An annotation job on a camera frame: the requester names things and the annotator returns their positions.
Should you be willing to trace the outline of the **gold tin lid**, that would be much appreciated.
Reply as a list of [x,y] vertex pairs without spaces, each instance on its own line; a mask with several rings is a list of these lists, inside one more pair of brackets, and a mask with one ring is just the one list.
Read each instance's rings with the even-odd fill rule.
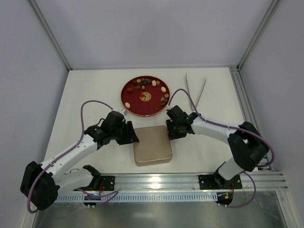
[[172,159],[171,143],[164,125],[135,129],[139,142],[133,144],[134,160],[137,166],[169,163]]

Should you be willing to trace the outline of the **metal serving tongs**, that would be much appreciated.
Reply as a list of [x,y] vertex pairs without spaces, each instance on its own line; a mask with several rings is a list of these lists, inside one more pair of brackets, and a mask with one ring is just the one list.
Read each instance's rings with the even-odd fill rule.
[[188,94],[191,96],[195,108],[200,104],[200,100],[205,89],[207,83],[207,76],[202,76],[196,78],[194,76],[189,76],[187,73],[185,74],[185,85]]

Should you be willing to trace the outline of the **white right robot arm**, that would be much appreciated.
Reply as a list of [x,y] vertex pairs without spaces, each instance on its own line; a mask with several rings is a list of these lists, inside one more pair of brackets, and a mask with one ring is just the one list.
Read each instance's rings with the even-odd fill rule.
[[253,171],[269,152],[259,132],[249,122],[229,126],[216,123],[195,112],[186,114],[179,106],[167,110],[166,120],[170,140],[186,137],[188,134],[204,135],[226,143],[232,153],[232,158],[220,165],[213,174],[199,175],[201,190],[241,189],[240,174]]

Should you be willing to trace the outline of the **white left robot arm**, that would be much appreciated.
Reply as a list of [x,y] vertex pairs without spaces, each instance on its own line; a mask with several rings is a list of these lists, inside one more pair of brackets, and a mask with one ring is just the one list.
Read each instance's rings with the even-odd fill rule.
[[37,163],[29,163],[23,175],[20,191],[27,197],[27,207],[34,213],[50,207],[58,196],[73,190],[96,190],[102,184],[101,173],[91,165],[69,172],[79,161],[116,141],[118,145],[139,142],[132,121],[118,111],[111,111],[96,125],[83,131],[79,140],[58,155]]

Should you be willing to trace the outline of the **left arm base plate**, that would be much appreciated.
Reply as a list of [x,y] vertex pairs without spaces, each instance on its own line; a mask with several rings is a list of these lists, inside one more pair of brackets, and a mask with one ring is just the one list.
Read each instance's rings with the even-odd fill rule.
[[99,191],[114,191],[115,176],[101,176],[99,181]]

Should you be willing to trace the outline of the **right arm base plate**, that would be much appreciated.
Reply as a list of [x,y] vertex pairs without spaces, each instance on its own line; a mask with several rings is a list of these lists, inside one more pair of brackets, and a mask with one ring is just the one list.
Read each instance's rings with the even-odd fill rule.
[[239,174],[230,180],[225,180],[219,174],[201,174],[198,176],[198,181],[201,190],[239,190],[243,188]]

